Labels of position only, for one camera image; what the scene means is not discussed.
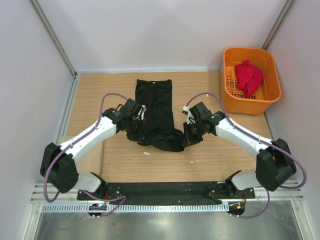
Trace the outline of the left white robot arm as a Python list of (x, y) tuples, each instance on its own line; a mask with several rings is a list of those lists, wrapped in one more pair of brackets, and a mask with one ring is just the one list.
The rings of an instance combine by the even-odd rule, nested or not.
[(119, 109), (105, 110), (94, 124), (72, 139), (59, 145), (48, 144), (40, 174), (60, 193), (75, 189), (101, 200), (106, 194), (105, 181), (96, 173), (80, 172), (77, 165), (91, 150), (118, 132), (137, 133), (142, 127), (144, 111), (143, 105), (128, 99)]

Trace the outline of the black t shirt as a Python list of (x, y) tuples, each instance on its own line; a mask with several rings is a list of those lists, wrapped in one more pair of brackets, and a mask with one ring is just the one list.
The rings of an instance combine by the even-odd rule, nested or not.
[(138, 79), (135, 101), (144, 105), (142, 127), (127, 133), (127, 139), (142, 146), (154, 146), (167, 152), (184, 151), (185, 134), (175, 128), (172, 111), (172, 81), (146, 81)]

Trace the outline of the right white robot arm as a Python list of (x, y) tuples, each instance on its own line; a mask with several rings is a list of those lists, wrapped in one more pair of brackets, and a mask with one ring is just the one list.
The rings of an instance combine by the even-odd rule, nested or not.
[(237, 145), (256, 161), (254, 169), (236, 171), (225, 180), (229, 197), (237, 198), (244, 190), (255, 187), (273, 192), (297, 172), (283, 139), (273, 141), (257, 135), (222, 111), (212, 113), (203, 102), (191, 108), (184, 106), (182, 112), (187, 115), (183, 130), (189, 146), (203, 141), (203, 135), (212, 134)]

